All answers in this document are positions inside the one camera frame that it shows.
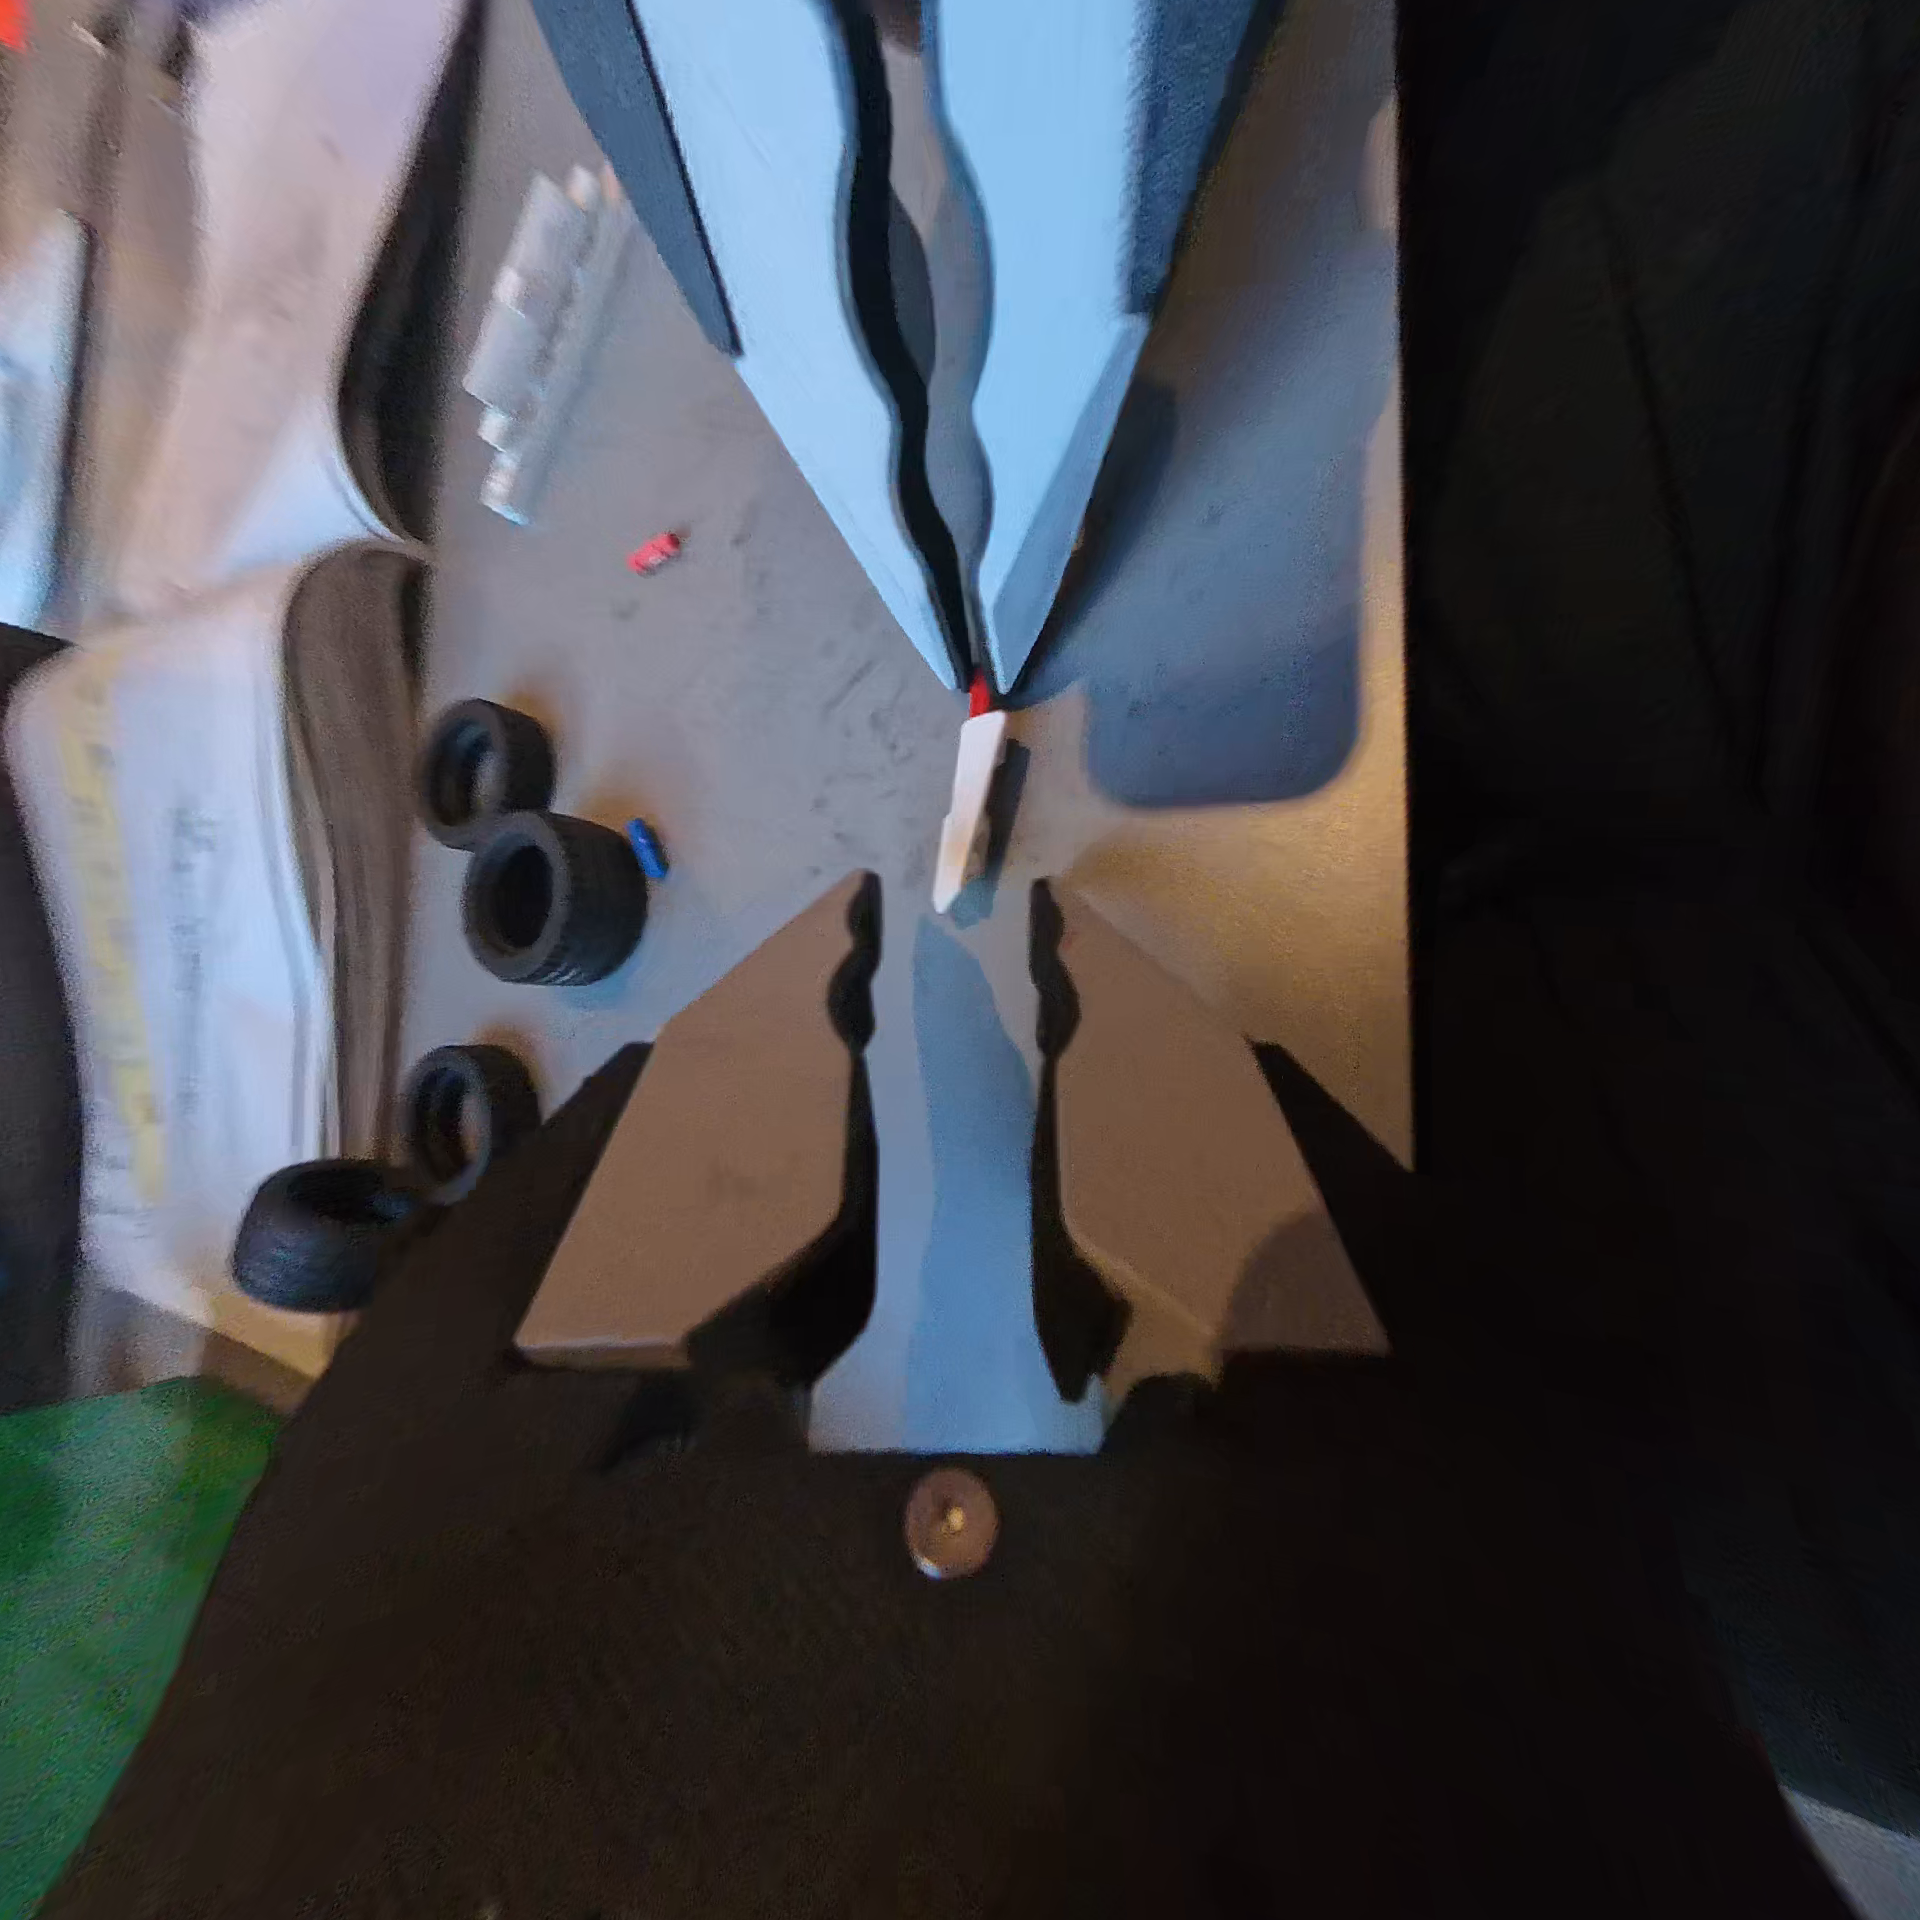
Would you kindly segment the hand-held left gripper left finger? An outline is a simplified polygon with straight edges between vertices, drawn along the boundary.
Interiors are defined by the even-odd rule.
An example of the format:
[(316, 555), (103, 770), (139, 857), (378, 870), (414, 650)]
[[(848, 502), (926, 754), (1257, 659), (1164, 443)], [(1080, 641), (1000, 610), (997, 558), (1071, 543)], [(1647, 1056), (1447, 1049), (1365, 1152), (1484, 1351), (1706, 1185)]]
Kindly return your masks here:
[(882, 881), (661, 1024), (517, 1328), (544, 1369), (828, 1373), (876, 1307)]

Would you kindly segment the grey desk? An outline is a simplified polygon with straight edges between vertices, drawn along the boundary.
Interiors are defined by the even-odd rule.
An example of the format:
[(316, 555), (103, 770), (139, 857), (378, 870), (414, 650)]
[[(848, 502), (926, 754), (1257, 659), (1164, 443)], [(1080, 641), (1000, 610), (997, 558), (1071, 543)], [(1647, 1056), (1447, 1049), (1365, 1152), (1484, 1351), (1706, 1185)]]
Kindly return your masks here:
[[(1108, 467), (1092, 578), (1015, 709), (1000, 870), (930, 857), (946, 696), (639, 234), (533, 525), (477, 500), (461, 388), (535, 170), (589, 159), (528, 3), (482, 3), (438, 467), (426, 709), (543, 720), (559, 803), (670, 853), (589, 991), (466, 952), (464, 862), (419, 853), (406, 1044), (521, 1044), (562, 1102), (848, 870), (882, 874), (877, 1303), (824, 1447), (1080, 1454), (1029, 1303), (1029, 881), (1063, 877), (1411, 1157), (1399, 13), (1285, 3), (1203, 192)], [(632, 578), (661, 532), (684, 555)]]

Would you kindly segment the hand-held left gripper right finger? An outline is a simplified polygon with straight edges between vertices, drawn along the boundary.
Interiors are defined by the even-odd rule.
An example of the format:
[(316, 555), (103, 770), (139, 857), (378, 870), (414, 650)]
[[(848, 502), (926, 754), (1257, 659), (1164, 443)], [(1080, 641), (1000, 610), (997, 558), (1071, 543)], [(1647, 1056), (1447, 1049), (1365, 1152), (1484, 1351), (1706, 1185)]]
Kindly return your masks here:
[(1063, 1400), (1389, 1328), (1257, 1049), (1092, 900), (1034, 881), (1033, 1311)]

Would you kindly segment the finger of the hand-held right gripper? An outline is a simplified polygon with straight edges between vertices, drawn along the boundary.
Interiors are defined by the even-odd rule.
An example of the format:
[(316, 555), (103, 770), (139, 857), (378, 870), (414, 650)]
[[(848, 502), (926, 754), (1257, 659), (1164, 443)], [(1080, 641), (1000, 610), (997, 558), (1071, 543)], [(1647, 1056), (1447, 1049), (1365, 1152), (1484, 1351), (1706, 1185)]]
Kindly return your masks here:
[(877, 34), (848, 3), (632, 3), (734, 368), (933, 678), (968, 686), (890, 289)]
[(930, 3), (930, 480), (977, 672), (1034, 654), (1140, 358), (1148, 3)]

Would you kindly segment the white toy brick piece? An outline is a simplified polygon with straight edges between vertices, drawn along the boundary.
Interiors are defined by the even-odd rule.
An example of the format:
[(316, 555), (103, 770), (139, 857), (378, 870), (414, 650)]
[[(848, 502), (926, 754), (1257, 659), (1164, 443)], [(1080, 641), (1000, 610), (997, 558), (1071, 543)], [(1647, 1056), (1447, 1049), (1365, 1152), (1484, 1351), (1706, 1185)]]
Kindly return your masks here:
[(986, 870), (990, 848), (990, 803), (997, 792), (1007, 750), (1001, 709), (970, 713), (956, 732), (956, 762), (933, 857), (930, 909), (946, 917), (968, 885)]

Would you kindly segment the black rubber toy tire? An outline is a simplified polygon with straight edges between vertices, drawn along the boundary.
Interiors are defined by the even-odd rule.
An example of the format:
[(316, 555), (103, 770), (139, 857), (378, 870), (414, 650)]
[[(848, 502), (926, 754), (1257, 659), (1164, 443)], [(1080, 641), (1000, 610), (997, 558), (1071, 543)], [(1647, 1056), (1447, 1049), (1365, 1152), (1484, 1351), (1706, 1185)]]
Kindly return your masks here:
[(538, 1129), (538, 1091), (503, 1044), (438, 1044), (399, 1094), (401, 1147), (428, 1205), (475, 1191), (490, 1166)]
[(234, 1286), (291, 1314), (349, 1314), (382, 1282), (426, 1195), (372, 1159), (293, 1161), (269, 1175), (233, 1243)]
[(419, 750), (419, 820), (470, 853), (498, 820), (552, 803), (559, 764), (547, 732), (518, 709), (466, 698), (430, 720)]
[(466, 857), (464, 937), (477, 964), (518, 987), (592, 987), (639, 943), (648, 874), (632, 847), (554, 809), (507, 813)]

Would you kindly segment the person's legs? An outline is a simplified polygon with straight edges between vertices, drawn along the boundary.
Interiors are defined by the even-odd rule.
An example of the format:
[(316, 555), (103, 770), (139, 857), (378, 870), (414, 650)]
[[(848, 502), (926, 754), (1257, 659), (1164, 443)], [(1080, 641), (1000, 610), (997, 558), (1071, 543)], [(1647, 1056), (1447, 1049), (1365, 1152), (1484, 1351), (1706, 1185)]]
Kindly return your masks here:
[(1425, 1148), (1918, 1834), (1918, 3), (1405, 3)]

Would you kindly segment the green plastic bin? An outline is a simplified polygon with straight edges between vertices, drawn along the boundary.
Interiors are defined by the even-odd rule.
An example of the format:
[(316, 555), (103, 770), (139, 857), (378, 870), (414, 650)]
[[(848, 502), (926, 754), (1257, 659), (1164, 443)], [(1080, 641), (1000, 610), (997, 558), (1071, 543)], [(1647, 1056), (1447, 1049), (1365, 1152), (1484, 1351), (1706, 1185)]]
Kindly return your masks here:
[(276, 1428), (207, 1379), (2, 1415), (2, 1918), (148, 1734)]

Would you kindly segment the white stepped brick assembly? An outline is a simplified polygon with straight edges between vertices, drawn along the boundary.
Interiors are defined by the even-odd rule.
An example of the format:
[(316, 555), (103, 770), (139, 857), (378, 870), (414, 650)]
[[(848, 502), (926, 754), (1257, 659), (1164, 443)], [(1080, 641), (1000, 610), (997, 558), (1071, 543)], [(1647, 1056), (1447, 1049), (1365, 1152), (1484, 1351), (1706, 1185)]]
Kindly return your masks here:
[(612, 167), (528, 181), (464, 371), (488, 447), (482, 505), (507, 523), (535, 517), (632, 229)]

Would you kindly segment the open instruction book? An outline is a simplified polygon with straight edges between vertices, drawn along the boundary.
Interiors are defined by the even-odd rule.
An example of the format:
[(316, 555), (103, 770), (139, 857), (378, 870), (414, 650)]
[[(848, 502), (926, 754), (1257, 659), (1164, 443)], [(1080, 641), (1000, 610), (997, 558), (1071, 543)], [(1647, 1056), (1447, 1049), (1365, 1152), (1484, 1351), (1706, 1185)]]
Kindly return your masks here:
[(2, 1399), (316, 1379), (233, 1279), (382, 1159), (466, 3), (2, 3)]

